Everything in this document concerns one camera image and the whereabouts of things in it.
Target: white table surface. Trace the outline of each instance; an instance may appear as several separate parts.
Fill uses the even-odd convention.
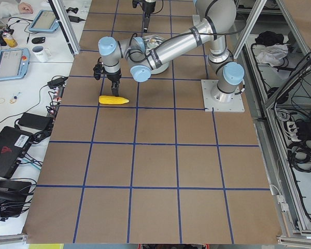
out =
[[[40,10],[42,9],[50,9],[49,4],[46,5],[41,5],[41,3],[44,1],[41,0],[32,0],[29,1],[29,3],[33,6],[33,14],[23,14],[23,15],[16,15],[16,17],[21,17],[21,18],[26,18],[33,20],[36,15],[39,13]],[[78,16],[82,19],[86,18],[87,13],[86,12],[81,12],[82,6],[83,6],[82,0],[66,0],[63,1],[65,4],[66,8],[68,7],[73,7],[73,8],[78,8],[79,11],[77,14],[74,14],[73,12],[69,12],[68,15],[70,16]],[[9,21],[9,24],[12,24],[16,22],[17,19],[11,19]],[[75,35],[77,37],[77,40],[80,40],[83,27],[84,27],[85,22],[79,22],[79,23],[72,23],[72,27],[74,29]],[[31,62],[38,62],[38,59],[34,56],[32,53],[32,48],[41,45],[44,46],[45,48],[48,48],[52,54],[52,56],[49,58],[48,62],[73,62],[74,57],[71,54],[68,45],[66,43],[66,40],[63,36],[63,33],[60,28],[58,28],[56,31],[53,33],[37,33],[37,34],[31,34],[29,38],[29,42],[26,43],[28,33],[24,31],[25,27],[28,25],[27,22],[25,21],[20,21],[19,23],[13,24],[11,26],[11,29],[14,29],[13,37],[17,41],[18,45],[17,48],[28,48],[31,54],[30,61]],[[41,37],[44,36],[46,37],[46,41],[43,44],[33,44],[31,40],[35,37]]]
[[[81,10],[84,1],[85,0],[67,0],[63,2],[66,5],[66,8],[78,7]],[[18,15],[23,18],[34,19],[34,17],[41,9],[49,9],[49,7],[46,8],[44,6],[41,6],[40,3],[43,1],[40,0],[23,2],[30,3],[34,9],[34,13],[32,15]],[[85,19],[87,16],[87,12],[80,13],[80,10],[76,15],[80,18]],[[80,40],[84,23],[85,22],[72,23],[78,40]],[[36,35],[31,35],[29,43],[26,44],[27,33],[23,31],[25,26],[26,24],[17,23],[12,27],[15,29],[13,36],[19,44],[18,47],[27,47],[30,50],[30,54],[32,54],[31,50],[36,45],[31,43],[31,39],[38,36],[45,36],[46,42],[43,44],[43,46],[50,49],[52,57],[48,62],[41,63],[37,61],[34,55],[32,55],[27,74],[23,79],[0,81],[0,99],[5,99],[4,103],[0,104],[0,121],[8,116],[25,112],[30,107],[37,104],[39,101],[40,88],[46,85],[47,82],[50,81],[55,75],[68,76],[74,60],[74,57],[70,53],[70,50],[60,29],[52,34],[39,33]],[[50,90],[51,89],[49,89],[48,87],[44,87],[41,90],[40,104],[28,111],[29,113],[46,116],[46,106],[49,105],[51,101],[51,98],[48,94],[48,91]],[[13,97],[13,95],[16,95],[19,92],[20,94],[18,95],[16,103],[10,104],[9,100]],[[14,121],[20,116],[21,115],[11,117],[4,122],[1,122],[0,131],[4,126],[13,127]],[[43,161],[48,142],[49,138],[45,139],[38,145],[32,145],[28,153],[37,160]],[[12,178],[27,177],[38,180],[39,173],[40,171],[38,169],[27,164],[25,166],[19,166]],[[21,233],[26,216],[27,212],[23,213],[18,218],[9,218],[5,222],[0,222],[0,236]],[[18,248],[27,248],[27,245],[22,245]]]

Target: tablet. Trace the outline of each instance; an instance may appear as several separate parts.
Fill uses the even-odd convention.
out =
[[[29,27],[30,32],[52,33],[59,27],[52,10],[41,10]]]
[[[23,78],[29,60],[30,52],[27,48],[0,50],[0,80]]]

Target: yellow corn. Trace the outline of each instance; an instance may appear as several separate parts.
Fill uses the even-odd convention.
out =
[[[127,100],[123,97],[106,96],[106,95],[99,96],[99,103],[101,103],[101,104],[121,105],[121,104],[125,104],[128,102],[129,102],[129,100]]]

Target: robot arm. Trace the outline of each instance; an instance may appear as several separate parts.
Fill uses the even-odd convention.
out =
[[[149,29],[150,17],[156,8],[157,0],[133,0],[133,8],[137,8],[138,4],[142,3],[142,9],[144,12],[143,16],[143,31],[147,33]]]
[[[224,94],[233,94],[243,79],[243,68],[237,63],[234,65],[232,64],[234,62],[228,62],[229,52],[225,37],[212,34],[225,33],[233,25],[236,16],[235,3],[233,0],[194,0],[194,3],[202,17],[201,22],[182,34],[165,40],[148,54],[145,53],[145,44],[141,37],[123,41],[115,41],[112,37],[103,37],[99,40],[104,73],[114,85],[118,82],[117,78],[121,77],[119,63],[121,58],[128,61],[133,78],[138,82],[144,82],[150,78],[152,70],[205,42],[210,42],[208,61],[220,78],[218,90]]]

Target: black bag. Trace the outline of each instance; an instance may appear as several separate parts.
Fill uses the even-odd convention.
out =
[[[266,31],[264,33],[259,34],[259,36],[255,39],[257,44],[262,44],[265,46],[273,46],[275,44],[284,44],[284,36],[282,34],[276,34],[272,31]]]

